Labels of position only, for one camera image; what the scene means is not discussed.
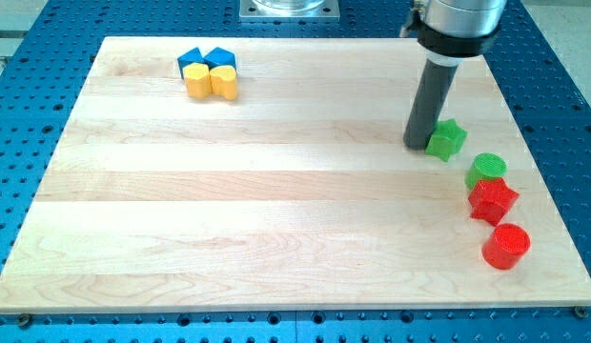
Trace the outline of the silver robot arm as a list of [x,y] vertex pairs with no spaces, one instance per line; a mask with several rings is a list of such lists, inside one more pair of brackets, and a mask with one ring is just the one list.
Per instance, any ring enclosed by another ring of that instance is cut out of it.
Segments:
[[413,0],[399,36],[414,31],[431,63],[455,68],[490,50],[505,6],[506,0]]

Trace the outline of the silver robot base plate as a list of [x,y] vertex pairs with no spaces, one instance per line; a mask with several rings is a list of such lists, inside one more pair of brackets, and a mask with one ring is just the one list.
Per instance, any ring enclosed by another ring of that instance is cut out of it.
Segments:
[[240,22],[338,21],[338,0],[238,0]]

